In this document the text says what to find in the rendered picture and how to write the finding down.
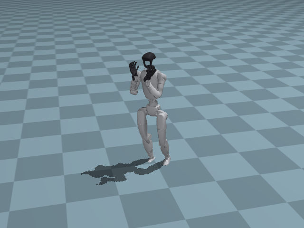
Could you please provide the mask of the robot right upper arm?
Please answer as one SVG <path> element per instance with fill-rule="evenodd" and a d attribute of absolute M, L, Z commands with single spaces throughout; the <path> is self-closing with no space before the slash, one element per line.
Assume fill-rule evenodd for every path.
<path fill-rule="evenodd" d="M 142 72 L 142 71 L 137 71 L 137 75 L 138 75 L 139 80 L 138 80 L 138 82 L 137 82 L 137 86 L 136 86 L 137 88 L 136 88 L 136 90 L 135 90 L 135 91 L 132 91 L 132 90 L 130 91 L 130 93 L 131 93 L 132 95 L 137 95 L 137 93 L 138 93 L 138 90 L 137 90 L 137 89 L 138 89 L 138 86 L 139 86 L 140 81 L 141 81 L 141 76 L 140 76 L 140 75 L 141 75 L 141 72 Z"/>

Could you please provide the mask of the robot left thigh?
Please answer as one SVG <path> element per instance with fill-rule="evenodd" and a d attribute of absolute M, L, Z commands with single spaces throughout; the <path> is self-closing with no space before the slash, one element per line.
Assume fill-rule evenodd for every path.
<path fill-rule="evenodd" d="M 166 144 L 166 119 L 168 114 L 162 110 L 158 110 L 157 113 L 157 131 L 159 137 L 159 146 L 164 147 Z"/>

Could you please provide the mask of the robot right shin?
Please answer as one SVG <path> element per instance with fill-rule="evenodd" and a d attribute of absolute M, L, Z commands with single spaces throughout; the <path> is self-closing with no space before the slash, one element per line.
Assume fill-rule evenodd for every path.
<path fill-rule="evenodd" d="M 146 142 L 144 139 L 142 140 L 144 148 L 149 156 L 149 158 L 154 159 L 153 151 L 152 151 L 152 140 L 150 142 Z"/>

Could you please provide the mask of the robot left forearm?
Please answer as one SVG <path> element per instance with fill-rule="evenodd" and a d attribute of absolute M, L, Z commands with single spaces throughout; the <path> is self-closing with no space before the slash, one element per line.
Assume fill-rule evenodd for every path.
<path fill-rule="evenodd" d="M 151 84 L 151 82 L 149 81 L 149 80 L 146 80 L 145 82 L 144 82 L 144 85 L 145 85 L 145 87 L 149 90 L 149 92 L 150 92 L 150 94 L 152 94 L 152 95 L 154 95 L 155 97 L 160 97 L 160 92 L 158 92 L 157 90 L 156 90 L 156 88 L 154 88 L 153 86 L 152 86 L 152 84 Z"/>

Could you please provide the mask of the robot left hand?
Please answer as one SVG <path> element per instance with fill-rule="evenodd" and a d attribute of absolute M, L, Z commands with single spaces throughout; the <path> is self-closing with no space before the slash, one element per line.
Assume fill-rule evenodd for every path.
<path fill-rule="evenodd" d="M 152 65 L 151 65 L 152 66 Z M 147 74 L 146 74 L 146 76 L 144 77 L 144 82 L 146 81 L 146 80 L 150 80 L 151 79 L 151 76 L 153 76 L 154 75 L 154 73 L 156 72 L 156 69 L 155 69 L 155 66 L 153 65 L 152 67 L 151 66 L 149 66 L 150 67 L 150 70 L 149 70 L 149 68 L 147 67 L 147 69 L 148 69 L 148 71 L 147 71 Z"/>

